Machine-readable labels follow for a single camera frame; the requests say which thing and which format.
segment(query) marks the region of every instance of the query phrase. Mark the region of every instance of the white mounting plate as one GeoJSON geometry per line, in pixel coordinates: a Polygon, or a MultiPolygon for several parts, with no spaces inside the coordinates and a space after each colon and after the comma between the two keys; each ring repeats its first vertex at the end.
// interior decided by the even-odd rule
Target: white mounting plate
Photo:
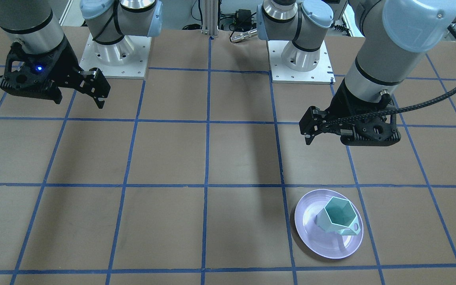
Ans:
{"type": "Polygon", "coordinates": [[[268,41],[268,59],[270,59],[272,70],[272,82],[306,84],[330,84],[335,82],[330,57],[324,41],[320,47],[321,57],[318,66],[309,72],[298,72],[284,64],[281,54],[287,43],[287,40],[268,41]]]}
{"type": "Polygon", "coordinates": [[[94,53],[93,36],[89,34],[85,44],[84,54],[80,60],[83,70],[98,67],[106,78],[145,79],[147,62],[149,60],[150,42],[152,38],[146,36],[129,36],[135,45],[135,53],[125,65],[105,65],[98,60],[94,53]]]}

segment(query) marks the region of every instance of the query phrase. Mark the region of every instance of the blue plastic cover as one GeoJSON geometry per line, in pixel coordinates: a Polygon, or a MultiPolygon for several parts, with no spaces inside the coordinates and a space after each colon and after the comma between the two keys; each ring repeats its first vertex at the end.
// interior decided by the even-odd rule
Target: blue plastic cover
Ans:
{"type": "Polygon", "coordinates": [[[305,0],[302,2],[302,11],[316,25],[329,28],[333,23],[332,8],[322,0],[305,0]]]}
{"type": "Polygon", "coordinates": [[[426,52],[456,18],[453,0],[391,0],[383,7],[383,26],[393,42],[410,52],[426,52]]]}
{"type": "Polygon", "coordinates": [[[90,20],[105,13],[112,4],[114,4],[114,0],[81,0],[80,11],[85,20],[90,20]]]}
{"type": "Polygon", "coordinates": [[[256,8],[256,28],[258,29],[258,38],[260,40],[268,40],[268,35],[266,34],[265,21],[263,19],[263,10],[261,9],[261,4],[256,8]]]}
{"type": "Polygon", "coordinates": [[[163,26],[163,17],[161,16],[161,12],[163,11],[162,7],[163,3],[157,0],[147,36],[159,36],[159,34],[161,34],[161,26],[163,26]]]}

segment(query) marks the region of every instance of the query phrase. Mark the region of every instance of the round plate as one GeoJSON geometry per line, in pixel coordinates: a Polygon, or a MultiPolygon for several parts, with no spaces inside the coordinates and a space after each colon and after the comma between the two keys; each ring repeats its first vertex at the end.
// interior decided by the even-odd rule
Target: round plate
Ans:
{"type": "Polygon", "coordinates": [[[352,255],[362,244],[363,222],[358,209],[351,203],[358,215],[360,233],[342,236],[336,232],[323,231],[316,225],[315,217],[331,197],[347,199],[342,194],[328,189],[313,190],[304,195],[296,205],[295,226],[302,241],[312,251],[326,258],[340,259],[352,255]]]}

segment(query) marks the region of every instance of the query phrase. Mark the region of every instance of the cup handle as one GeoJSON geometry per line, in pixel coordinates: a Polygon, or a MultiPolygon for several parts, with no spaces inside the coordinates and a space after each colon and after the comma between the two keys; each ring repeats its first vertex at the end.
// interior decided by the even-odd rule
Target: cup handle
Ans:
{"type": "Polygon", "coordinates": [[[361,231],[360,222],[358,217],[351,222],[347,229],[337,231],[340,235],[358,235],[361,231]]]}

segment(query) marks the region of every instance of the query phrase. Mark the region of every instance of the metal plate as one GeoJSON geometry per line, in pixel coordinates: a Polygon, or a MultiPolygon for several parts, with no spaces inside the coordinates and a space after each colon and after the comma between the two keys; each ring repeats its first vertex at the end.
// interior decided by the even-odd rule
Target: metal plate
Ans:
{"type": "Polygon", "coordinates": [[[340,259],[352,255],[362,244],[363,222],[358,209],[351,203],[360,221],[358,235],[342,236],[336,232],[327,233],[318,227],[315,217],[332,197],[347,199],[328,189],[313,190],[304,195],[295,209],[295,227],[309,249],[326,258],[340,259]]]}
{"type": "Polygon", "coordinates": [[[318,66],[310,72],[298,72],[287,67],[281,59],[281,54],[288,41],[269,40],[268,58],[272,70],[272,82],[275,83],[307,83],[330,84],[335,82],[330,57],[326,50],[325,42],[321,44],[321,57],[318,66]]]}
{"type": "Polygon", "coordinates": [[[101,63],[94,53],[93,36],[89,34],[85,44],[84,54],[80,60],[83,70],[98,67],[106,78],[145,79],[147,62],[149,60],[150,42],[152,38],[146,36],[129,36],[135,44],[135,53],[132,60],[125,65],[109,66],[101,63]]]}

